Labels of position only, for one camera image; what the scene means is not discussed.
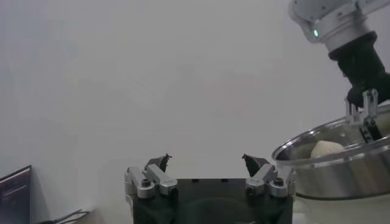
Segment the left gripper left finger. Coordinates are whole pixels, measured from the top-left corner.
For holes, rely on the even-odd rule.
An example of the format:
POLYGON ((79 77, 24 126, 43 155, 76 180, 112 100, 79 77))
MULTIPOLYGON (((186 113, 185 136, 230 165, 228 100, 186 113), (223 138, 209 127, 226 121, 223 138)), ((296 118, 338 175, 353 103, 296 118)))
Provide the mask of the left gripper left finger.
POLYGON ((124 173, 125 193, 140 199, 150 199, 157 194, 175 197, 179 193, 179 181, 166 174, 169 154, 150 159, 141 169, 130 166, 124 173))

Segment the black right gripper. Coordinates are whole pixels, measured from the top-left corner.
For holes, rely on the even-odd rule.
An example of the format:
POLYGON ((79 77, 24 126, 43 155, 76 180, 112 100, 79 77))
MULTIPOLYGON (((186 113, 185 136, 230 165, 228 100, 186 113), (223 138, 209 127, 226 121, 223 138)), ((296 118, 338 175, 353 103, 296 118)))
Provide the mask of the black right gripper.
POLYGON ((360 132, 366 143, 383 137, 375 120, 378 103, 389 100, 389 73, 374 48, 376 40, 371 31, 328 54, 352 86, 345 98, 348 124, 360 124, 357 107, 363 107, 360 132))

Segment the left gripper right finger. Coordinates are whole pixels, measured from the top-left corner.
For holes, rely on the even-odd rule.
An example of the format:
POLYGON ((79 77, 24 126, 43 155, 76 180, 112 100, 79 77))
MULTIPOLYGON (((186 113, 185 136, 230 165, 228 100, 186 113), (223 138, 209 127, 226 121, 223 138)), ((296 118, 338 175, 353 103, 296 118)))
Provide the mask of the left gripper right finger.
POLYGON ((296 171, 291 167, 277 167, 264 158, 244 154, 249 178, 246 178, 246 194, 255 197, 270 194, 273 197, 295 197, 296 171))

